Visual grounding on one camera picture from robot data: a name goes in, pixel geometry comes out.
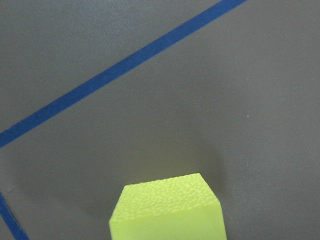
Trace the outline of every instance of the foam block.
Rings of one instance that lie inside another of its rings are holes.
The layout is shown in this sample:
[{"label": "foam block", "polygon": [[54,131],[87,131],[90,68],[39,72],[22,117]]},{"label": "foam block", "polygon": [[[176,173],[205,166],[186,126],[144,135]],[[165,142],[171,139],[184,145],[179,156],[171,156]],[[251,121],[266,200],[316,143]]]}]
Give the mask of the foam block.
[{"label": "foam block", "polygon": [[126,185],[113,240],[226,240],[219,200],[199,173]]}]

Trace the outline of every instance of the gray floor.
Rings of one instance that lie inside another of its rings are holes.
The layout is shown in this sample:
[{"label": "gray floor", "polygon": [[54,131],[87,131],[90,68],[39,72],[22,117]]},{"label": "gray floor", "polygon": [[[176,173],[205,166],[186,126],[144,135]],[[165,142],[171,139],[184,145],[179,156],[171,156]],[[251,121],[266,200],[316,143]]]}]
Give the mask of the gray floor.
[{"label": "gray floor", "polygon": [[[0,131],[216,2],[2,0]],[[229,240],[318,240],[319,12],[249,0],[2,148],[30,239],[110,239],[124,185],[200,172]]]}]

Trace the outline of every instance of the textured foam surface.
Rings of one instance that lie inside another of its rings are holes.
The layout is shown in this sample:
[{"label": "textured foam surface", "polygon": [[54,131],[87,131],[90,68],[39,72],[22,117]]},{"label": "textured foam surface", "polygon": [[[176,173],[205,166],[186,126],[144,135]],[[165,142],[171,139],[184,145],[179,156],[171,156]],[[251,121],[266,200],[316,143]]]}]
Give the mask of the textured foam surface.
[{"label": "textured foam surface", "polygon": [[221,205],[199,173],[126,185],[113,240],[225,240]]}]

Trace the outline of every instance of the block top surface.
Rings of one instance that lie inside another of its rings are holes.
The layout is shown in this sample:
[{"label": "block top surface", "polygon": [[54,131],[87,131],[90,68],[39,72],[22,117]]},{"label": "block top surface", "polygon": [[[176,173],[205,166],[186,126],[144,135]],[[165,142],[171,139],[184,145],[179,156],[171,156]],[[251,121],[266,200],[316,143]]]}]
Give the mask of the block top surface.
[{"label": "block top surface", "polygon": [[185,211],[219,203],[199,173],[126,185],[111,221]]}]

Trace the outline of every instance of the blue painter's tape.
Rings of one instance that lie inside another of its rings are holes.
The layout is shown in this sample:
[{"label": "blue painter's tape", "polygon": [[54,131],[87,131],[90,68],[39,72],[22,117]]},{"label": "blue painter's tape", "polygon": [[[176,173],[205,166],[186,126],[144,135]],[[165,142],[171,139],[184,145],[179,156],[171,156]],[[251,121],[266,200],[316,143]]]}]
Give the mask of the blue painter's tape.
[{"label": "blue painter's tape", "polygon": [[246,0],[222,0],[0,133],[0,148],[124,75]]},{"label": "blue painter's tape", "polygon": [[20,227],[19,223],[15,219],[14,215],[10,211],[4,197],[0,192],[0,215],[3,218],[5,224],[8,226],[15,240],[29,240],[25,232]]}]

